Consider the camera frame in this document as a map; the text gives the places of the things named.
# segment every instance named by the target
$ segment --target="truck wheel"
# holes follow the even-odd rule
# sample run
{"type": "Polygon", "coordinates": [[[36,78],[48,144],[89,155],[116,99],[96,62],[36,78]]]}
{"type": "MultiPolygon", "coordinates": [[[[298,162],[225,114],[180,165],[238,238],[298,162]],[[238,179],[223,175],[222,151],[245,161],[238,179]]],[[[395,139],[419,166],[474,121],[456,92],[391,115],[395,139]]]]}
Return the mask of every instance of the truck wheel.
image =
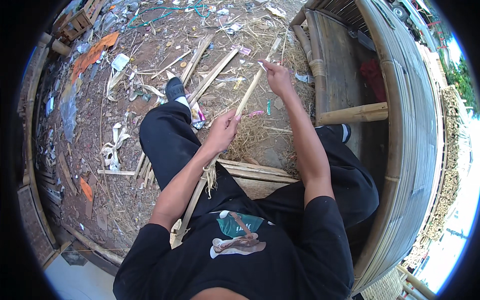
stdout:
{"type": "Polygon", "coordinates": [[[408,19],[407,12],[400,5],[392,6],[392,11],[400,21],[405,22],[408,19]]]}

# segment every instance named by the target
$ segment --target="foot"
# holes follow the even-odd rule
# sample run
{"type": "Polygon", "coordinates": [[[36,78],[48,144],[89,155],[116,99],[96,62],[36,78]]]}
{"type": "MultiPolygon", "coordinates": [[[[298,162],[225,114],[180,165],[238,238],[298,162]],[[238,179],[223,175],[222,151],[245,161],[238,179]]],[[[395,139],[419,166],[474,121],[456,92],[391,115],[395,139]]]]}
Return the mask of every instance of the foot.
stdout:
{"type": "Polygon", "coordinates": [[[173,77],[168,81],[165,94],[169,102],[174,101],[178,97],[185,97],[185,89],[179,77],[173,77]]]}
{"type": "Polygon", "coordinates": [[[352,129],[348,124],[325,125],[324,127],[330,129],[336,137],[342,142],[346,143],[350,139],[352,129]]]}

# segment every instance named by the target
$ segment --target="green wire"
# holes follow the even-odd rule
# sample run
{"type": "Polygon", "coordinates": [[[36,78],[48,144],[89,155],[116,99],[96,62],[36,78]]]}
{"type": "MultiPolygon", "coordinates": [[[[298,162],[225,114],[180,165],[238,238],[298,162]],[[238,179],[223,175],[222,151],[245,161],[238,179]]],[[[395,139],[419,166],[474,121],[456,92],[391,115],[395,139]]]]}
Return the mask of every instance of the green wire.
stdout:
{"type": "Polygon", "coordinates": [[[143,12],[139,13],[138,15],[134,16],[134,17],[130,20],[130,22],[128,22],[127,27],[128,27],[128,28],[137,28],[137,27],[140,27],[140,26],[146,26],[146,25],[148,25],[150,22],[155,22],[155,21],[158,20],[158,19],[165,18],[166,16],[168,16],[169,14],[172,13],[172,12],[169,12],[169,13],[163,15],[163,16],[160,16],[160,17],[158,17],[158,18],[156,18],[156,19],[153,19],[153,20],[151,20],[151,21],[148,21],[148,22],[139,24],[139,25],[137,25],[137,26],[130,26],[130,24],[131,24],[139,15],[141,15],[142,13],[147,12],[147,11],[154,11],[154,10],[157,10],[157,9],[160,9],[160,8],[162,8],[162,9],[168,9],[168,10],[175,10],[175,11],[177,11],[177,10],[184,10],[184,9],[187,9],[187,8],[193,8],[193,9],[195,9],[195,12],[196,12],[200,17],[202,17],[202,18],[208,18],[208,16],[210,15],[210,11],[207,11],[208,13],[207,13],[206,16],[202,15],[202,14],[198,11],[199,8],[205,8],[205,7],[208,8],[208,6],[205,5],[205,4],[199,5],[200,1],[202,1],[202,0],[198,0],[197,3],[195,3],[193,6],[187,6],[187,7],[183,7],[183,8],[180,8],[180,7],[163,7],[163,6],[161,6],[161,7],[153,7],[153,8],[146,9],[146,10],[144,10],[143,12]]]}

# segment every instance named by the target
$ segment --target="left hand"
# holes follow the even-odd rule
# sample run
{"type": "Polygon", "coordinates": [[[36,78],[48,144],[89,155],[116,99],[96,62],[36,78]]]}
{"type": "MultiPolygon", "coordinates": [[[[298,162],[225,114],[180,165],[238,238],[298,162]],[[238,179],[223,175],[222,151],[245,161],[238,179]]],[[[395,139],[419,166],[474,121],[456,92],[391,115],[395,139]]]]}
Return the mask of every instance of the left hand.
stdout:
{"type": "Polygon", "coordinates": [[[235,138],[237,126],[241,119],[241,115],[235,117],[236,111],[236,109],[232,109],[213,121],[203,146],[214,155],[227,149],[235,138]]]}

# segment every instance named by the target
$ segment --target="wooden crate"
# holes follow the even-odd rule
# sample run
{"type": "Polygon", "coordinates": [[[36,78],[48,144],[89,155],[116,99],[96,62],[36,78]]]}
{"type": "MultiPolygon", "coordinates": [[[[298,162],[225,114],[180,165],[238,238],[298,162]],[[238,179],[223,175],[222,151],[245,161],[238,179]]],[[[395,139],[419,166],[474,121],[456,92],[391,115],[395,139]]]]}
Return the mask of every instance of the wooden crate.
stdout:
{"type": "Polygon", "coordinates": [[[102,10],[103,3],[105,3],[105,0],[88,0],[85,6],[76,14],[70,12],[65,17],[66,21],[60,26],[59,32],[67,36],[70,41],[73,41],[93,26],[98,14],[102,10]]]}

